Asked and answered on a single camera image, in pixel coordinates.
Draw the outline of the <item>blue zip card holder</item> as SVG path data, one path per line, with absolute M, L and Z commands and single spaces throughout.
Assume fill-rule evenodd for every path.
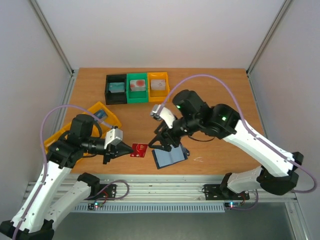
M 183 162 L 190 156 L 190 151 L 182 144 L 172 147 L 170 151 L 153 149 L 151 152 L 158 170 Z

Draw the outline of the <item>red VIP credit card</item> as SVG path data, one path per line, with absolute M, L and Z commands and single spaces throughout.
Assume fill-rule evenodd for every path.
M 133 153 L 130 154 L 130 157 L 144 158 L 148 149 L 148 145 L 144 143 L 133 143 L 132 149 Z

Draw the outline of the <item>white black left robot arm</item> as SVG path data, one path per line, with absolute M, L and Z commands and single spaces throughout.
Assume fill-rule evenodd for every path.
M 70 129 L 53 142 L 44 155 L 44 166 L 19 212 L 0 224 L 0 232 L 12 240 L 51 240 L 63 219 L 85 199 L 96 199 L 102 192 L 100 179 L 82 173 L 71 189 L 53 202 L 58 188 L 77 161 L 101 155 L 103 164 L 129 155 L 133 149 L 123 142 L 123 132 L 112 127 L 102 137 L 92 136 L 99 124 L 91 115 L 78 114 Z

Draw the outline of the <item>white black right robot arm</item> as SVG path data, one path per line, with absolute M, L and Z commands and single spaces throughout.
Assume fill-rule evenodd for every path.
M 160 125 L 148 144 L 150 148 L 169 152 L 181 144 L 182 137 L 196 132 L 238 147 L 260 166 L 242 173 L 227 173 L 219 186 L 225 198 L 259 188 L 282 196 L 296 187 L 299 175 L 295 164 L 301 164 L 304 157 L 300 152 L 281 149 L 242 120 L 232 107 L 223 103 L 210 107 L 193 90 L 182 90 L 172 102 L 182 117 L 177 118 L 169 109 L 156 104 L 150 115 Z

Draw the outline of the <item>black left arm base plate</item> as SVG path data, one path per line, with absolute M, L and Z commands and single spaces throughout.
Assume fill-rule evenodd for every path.
M 115 198 L 117 193 L 117 185 L 111 184 L 107 187 L 107 184 L 100 184 L 97 195 L 95 195 L 92 200 L 105 200 L 108 198 Z

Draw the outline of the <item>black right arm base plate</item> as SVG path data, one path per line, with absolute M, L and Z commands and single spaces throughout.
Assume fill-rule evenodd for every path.
M 202 193 L 205 195 L 207 201 L 217 200 L 249 200 L 249 193 L 242 191 L 241 193 L 235 193 L 227 187 L 221 187 L 219 184 L 205 184 L 202 187 Z

